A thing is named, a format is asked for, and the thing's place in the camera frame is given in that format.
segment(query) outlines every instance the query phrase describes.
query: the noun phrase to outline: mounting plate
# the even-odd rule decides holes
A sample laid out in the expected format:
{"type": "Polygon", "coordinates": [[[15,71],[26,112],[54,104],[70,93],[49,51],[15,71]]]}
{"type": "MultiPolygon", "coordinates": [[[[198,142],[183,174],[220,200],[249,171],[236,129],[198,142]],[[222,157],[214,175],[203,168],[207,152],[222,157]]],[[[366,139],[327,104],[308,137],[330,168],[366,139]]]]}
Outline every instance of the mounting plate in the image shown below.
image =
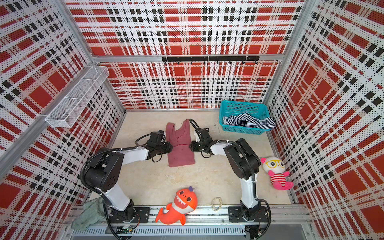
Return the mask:
{"type": "MultiPolygon", "coordinates": [[[[140,216],[140,223],[147,223],[148,218],[149,218],[149,210],[151,209],[150,207],[134,207],[136,210],[136,213],[139,214],[140,216]]],[[[120,216],[115,214],[113,216],[109,216],[109,222],[110,223],[124,223],[123,219],[121,219],[120,216]]],[[[139,221],[139,218],[135,216],[134,219],[130,223],[137,223],[139,221]]]]}
{"type": "MultiPolygon", "coordinates": [[[[241,212],[241,207],[228,207],[228,216],[229,222],[247,222],[243,219],[243,214],[241,212]]],[[[256,213],[254,216],[253,223],[257,222],[268,222],[268,211],[266,207],[262,206],[260,212],[256,213]]]]}

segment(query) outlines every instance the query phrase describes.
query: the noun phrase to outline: striped shirt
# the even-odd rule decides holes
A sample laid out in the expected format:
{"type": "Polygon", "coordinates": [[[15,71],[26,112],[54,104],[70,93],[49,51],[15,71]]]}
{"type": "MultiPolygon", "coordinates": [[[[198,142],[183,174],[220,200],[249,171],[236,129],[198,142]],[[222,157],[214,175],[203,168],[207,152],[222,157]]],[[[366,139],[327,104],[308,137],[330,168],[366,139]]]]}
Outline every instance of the striped shirt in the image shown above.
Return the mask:
{"type": "Polygon", "coordinates": [[[257,119],[249,113],[242,113],[240,115],[223,117],[223,123],[226,125],[241,126],[241,127],[254,127],[261,129],[272,129],[276,126],[272,118],[257,119]]]}
{"type": "Polygon", "coordinates": [[[284,174],[282,173],[275,173],[272,177],[271,177],[271,183],[273,185],[274,182],[280,182],[281,185],[283,187],[285,187],[285,182],[286,182],[286,178],[284,176],[284,174]]]}

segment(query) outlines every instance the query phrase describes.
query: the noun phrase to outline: green towel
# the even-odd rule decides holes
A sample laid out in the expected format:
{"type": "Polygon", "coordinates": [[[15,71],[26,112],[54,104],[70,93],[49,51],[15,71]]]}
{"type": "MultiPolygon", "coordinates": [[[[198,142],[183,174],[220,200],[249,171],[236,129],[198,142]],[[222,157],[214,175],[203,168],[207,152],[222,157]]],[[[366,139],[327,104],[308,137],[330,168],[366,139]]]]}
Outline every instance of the green towel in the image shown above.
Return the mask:
{"type": "Polygon", "coordinates": [[[87,230],[89,225],[105,219],[103,199],[101,197],[84,204],[84,211],[72,222],[71,228],[81,231],[87,230]]]}

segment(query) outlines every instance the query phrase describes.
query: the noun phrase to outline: white plush toy with glasses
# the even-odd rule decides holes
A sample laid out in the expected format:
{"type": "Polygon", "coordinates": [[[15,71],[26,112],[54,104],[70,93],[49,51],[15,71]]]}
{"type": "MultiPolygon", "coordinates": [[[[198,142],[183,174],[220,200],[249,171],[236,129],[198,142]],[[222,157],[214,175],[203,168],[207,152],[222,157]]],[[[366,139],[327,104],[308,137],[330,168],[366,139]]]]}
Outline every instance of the white plush toy with glasses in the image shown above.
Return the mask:
{"type": "Polygon", "coordinates": [[[277,157],[261,158],[264,170],[271,177],[271,183],[277,190],[288,190],[293,187],[293,182],[287,182],[289,172],[285,170],[283,161],[277,157]]]}

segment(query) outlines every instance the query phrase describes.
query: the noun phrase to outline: white wire basket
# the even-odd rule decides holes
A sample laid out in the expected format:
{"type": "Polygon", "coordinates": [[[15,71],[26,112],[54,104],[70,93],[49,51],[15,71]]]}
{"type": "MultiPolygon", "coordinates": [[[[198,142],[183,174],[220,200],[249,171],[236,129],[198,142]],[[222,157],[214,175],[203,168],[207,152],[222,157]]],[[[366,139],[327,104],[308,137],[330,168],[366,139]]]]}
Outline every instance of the white wire basket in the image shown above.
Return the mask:
{"type": "Polygon", "coordinates": [[[53,127],[72,127],[108,76],[107,67],[92,66],[45,121],[53,127]]]}

